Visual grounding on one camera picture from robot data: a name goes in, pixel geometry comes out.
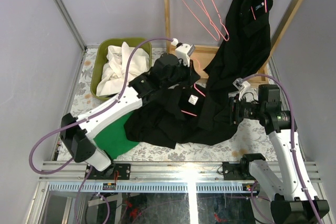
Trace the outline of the pink hanger of black shirt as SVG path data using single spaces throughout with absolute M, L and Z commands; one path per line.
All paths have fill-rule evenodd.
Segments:
M 178 105 L 182 113 L 197 117 L 201 113 L 205 98 L 205 88 L 196 81 L 190 87 L 182 90 Z

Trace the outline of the white shirt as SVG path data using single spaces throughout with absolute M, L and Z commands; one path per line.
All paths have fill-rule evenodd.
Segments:
M 133 50 L 126 41 L 123 41 L 121 46 L 107 47 L 107 53 L 104 54 L 107 63 L 102 67 L 101 80 L 96 88 L 97 96 L 115 95 L 122 90 L 125 80 L 130 82 L 149 70 L 150 55 L 139 48 L 130 58 Z

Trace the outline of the pink hanger of white shirt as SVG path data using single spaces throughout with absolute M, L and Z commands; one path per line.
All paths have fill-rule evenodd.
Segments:
M 224 31 L 222 31 L 221 29 L 219 29 L 219 27 L 214 23 L 213 19 L 210 17 L 210 14 L 206 8 L 206 5 L 204 4 L 203 0 L 192 0 L 194 3 L 196 3 L 196 5 L 201 9 L 201 11 L 205 14 L 205 16 L 208 18 L 209 24 L 213 27 L 215 34 L 217 36 L 215 36 L 212 32 L 210 32 L 210 30 L 205 26 L 205 24 L 198 18 L 198 16 L 191 10 L 191 8 L 189 7 L 189 5 L 186 3 L 185 0 L 181 0 L 183 2 L 183 4 L 186 6 L 186 8 L 188 9 L 188 11 L 192 14 L 192 16 L 200 23 L 200 25 L 209 33 L 209 35 L 217 42 L 219 42 L 221 39 L 223 39 L 224 41 L 229 41 L 230 39 L 230 35 L 229 35 L 229 31 L 226 27 L 226 25 L 223 23 L 223 19 L 222 16 L 217 8 L 217 5 L 215 3 L 214 0 L 210 0 L 212 3 L 212 6 L 214 8 L 214 10 L 216 11 L 216 14 L 218 16 L 218 20 L 219 20 L 219 24 L 222 27 L 222 29 Z

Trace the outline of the pink wire hanger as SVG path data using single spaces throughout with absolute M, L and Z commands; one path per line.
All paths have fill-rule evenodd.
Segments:
M 201 11 L 201 9 L 194 3 L 192 0 L 185 0 L 186 3 L 189 5 L 191 10 L 198 16 L 198 18 L 205 24 L 205 26 L 212 32 L 215 36 L 215 31 L 213 27 L 209 24 L 208 18 L 205 16 L 205 14 Z M 204 4 L 206 5 L 206 8 L 210 14 L 210 17 L 213 19 L 214 23 L 221 29 L 221 26 L 219 24 L 218 16 L 216 14 L 216 11 L 214 10 L 212 3 L 210 0 L 203 0 Z

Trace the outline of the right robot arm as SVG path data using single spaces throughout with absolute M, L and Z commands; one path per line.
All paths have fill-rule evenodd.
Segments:
M 239 172 L 245 179 L 254 178 L 270 200 L 274 223 L 321 223 L 329 212 L 326 200 L 314 189 L 299 148 L 298 133 L 290 111 L 282 110 L 277 85 L 259 86 L 258 99 L 245 98 L 250 84 L 236 82 L 239 93 L 230 98 L 230 122 L 238 125 L 244 119 L 257 120 L 264 127 L 278 160 L 281 177 L 270 169 L 260 154 L 245 154 Z

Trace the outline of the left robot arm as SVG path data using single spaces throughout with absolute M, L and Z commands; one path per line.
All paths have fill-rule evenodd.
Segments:
M 70 113 L 63 116 L 60 136 L 73 161 L 93 166 L 103 179 L 111 178 L 115 172 L 112 158 L 93 139 L 119 118 L 154 100 L 165 88 L 191 85 L 194 72 L 188 55 L 163 54 L 115 97 L 77 118 Z

